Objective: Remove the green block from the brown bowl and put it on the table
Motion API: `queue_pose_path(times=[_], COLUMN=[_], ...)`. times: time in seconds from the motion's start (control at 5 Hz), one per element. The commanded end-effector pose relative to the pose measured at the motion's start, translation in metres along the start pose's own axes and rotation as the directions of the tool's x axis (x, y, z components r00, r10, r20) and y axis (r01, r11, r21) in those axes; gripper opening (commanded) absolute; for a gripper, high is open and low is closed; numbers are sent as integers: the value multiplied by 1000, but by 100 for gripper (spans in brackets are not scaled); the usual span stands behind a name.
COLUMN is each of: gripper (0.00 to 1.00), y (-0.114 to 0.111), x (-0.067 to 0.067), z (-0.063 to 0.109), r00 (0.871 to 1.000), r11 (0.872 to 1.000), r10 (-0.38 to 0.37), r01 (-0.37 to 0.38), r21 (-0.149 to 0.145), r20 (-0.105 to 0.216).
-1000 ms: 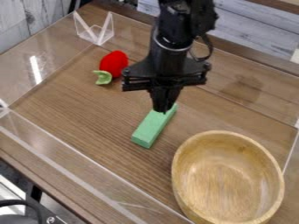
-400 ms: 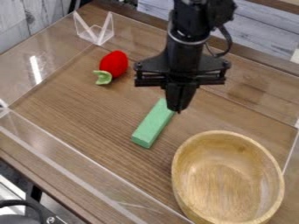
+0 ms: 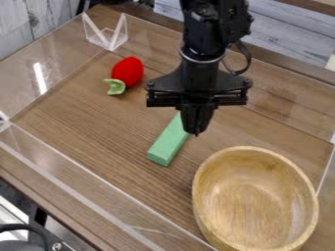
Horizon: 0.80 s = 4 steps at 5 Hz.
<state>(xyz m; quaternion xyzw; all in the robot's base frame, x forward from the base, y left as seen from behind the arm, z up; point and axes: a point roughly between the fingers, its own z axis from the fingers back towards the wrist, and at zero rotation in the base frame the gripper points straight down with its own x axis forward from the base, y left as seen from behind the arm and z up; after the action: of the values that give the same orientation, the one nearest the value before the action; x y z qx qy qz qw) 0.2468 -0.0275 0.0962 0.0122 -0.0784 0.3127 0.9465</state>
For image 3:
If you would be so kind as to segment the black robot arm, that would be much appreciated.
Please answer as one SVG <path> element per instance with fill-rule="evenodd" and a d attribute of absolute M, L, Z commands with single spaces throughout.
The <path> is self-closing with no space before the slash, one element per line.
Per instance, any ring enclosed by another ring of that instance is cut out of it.
<path fill-rule="evenodd" d="M 147 83 L 147 105 L 174 107 L 186 132 L 206 131 L 215 110 L 247 103 L 252 80 L 226 62 L 230 47 L 246 59 L 251 54 L 240 39 L 251 34 L 254 18 L 246 0 L 179 0 L 183 14 L 180 64 Z"/>

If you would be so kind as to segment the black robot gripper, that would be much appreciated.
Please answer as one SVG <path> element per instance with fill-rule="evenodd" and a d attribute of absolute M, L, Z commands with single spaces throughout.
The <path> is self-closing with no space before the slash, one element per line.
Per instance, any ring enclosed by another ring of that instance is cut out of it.
<path fill-rule="evenodd" d="M 199 135 L 219 106 L 246 104 L 252 81 L 220 70 L 224 51 L 199 54 L 192 49 L 180 48 L 179 54 L 178 68 L 147 82 L 147 106 L 180 110 L 184 131 Z"/>

